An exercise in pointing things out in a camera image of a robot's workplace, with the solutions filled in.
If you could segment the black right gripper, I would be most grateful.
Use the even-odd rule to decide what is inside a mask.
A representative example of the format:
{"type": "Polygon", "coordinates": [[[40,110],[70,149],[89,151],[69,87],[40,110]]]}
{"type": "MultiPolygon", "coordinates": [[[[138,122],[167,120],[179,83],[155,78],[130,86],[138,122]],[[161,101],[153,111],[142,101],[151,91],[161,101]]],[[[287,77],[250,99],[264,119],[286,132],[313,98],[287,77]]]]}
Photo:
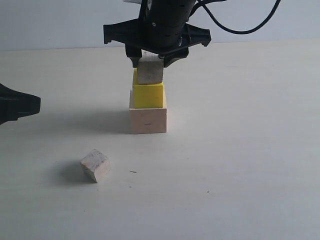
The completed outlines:
{"type": "Polygon", "coordinates": [[[115,24],[103,25],[105,44],[112,41],[125,44],[125,54],[137,68],[142,50],[159,54],[163,67],[189,55],[189,48],[211,42],[210,30],[187,23],[194,0],[143,0],[139,16],[115,24]]]}

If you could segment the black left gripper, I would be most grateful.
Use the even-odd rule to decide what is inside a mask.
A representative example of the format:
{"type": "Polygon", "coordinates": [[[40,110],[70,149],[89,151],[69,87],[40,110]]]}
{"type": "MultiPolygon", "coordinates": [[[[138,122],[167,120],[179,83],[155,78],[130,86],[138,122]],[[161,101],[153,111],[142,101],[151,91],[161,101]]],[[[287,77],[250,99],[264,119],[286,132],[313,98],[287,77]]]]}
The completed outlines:
{"type": "Polygon", "coordinates": [[[36,115],[41,109],[41,98],[19,92],[0,84],[0,124],[36,115]]]}

